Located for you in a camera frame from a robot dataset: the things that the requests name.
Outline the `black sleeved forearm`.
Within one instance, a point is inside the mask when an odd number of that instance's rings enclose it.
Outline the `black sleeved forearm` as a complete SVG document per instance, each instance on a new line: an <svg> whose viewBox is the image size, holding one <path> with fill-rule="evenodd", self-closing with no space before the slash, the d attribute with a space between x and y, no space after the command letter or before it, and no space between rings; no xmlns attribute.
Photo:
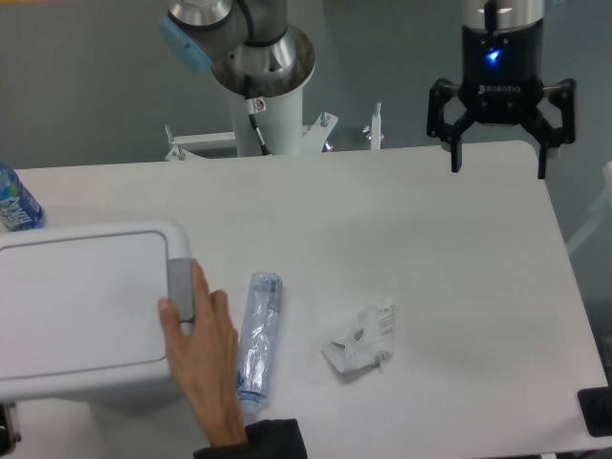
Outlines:
<svg viewBox="0 0 612 459"><path fill-rule="evenodd" d="M208 447L194 458L303 458L308 457L297 419L263 420L245 427L245 444Z"/></svg>

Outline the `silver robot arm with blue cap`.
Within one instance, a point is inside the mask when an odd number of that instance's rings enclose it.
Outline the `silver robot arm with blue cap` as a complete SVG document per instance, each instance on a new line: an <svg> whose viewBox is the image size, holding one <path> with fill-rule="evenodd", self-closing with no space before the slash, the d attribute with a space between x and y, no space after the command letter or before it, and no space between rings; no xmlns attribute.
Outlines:
<svg viewBox="0 0 612 459"><path fill-rule="evenodd" d="M462 137L474 124L519 125L538 142L539 177L576 138L576 82L540 77L544 5L466 1L462 5L460 83L430 88L426 132L462 165ZM315 69L310 38L287 19L283 1L173 1L159 30L195 72L212 72L226 90L241 157L318 153L336 119L302 122L302 89Z"/></svg>

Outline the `bare human hand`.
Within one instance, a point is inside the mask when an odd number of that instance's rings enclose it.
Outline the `bare human hand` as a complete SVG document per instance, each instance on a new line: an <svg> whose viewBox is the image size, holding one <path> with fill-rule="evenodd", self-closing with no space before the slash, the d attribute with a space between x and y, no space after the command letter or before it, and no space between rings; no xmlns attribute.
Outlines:
<svg viewBox="0 0 612 459"><path fill-rule="evenodd" d="M248 441L235 393L238 333L230 318L228 296L209 289L202 267L191 261L195 319L185 334L175 305L158 302L165 353L171 374L214 448Z"/></svg>

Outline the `silver wrist of gripper arm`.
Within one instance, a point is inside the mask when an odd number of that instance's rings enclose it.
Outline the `silver wrist of gripper arm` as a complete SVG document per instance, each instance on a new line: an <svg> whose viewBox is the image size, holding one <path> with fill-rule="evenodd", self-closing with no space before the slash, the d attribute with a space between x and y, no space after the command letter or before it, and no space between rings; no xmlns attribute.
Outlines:
<svg viewBox="0 0 612 459"><path fill-rule="evenodd" d="M463 25L469 29L485 32L488 1L464 0L462 2ZM544 16L544 0L491 1L491 10L496 13L496 30L500 33L527 28Z"/></svg>

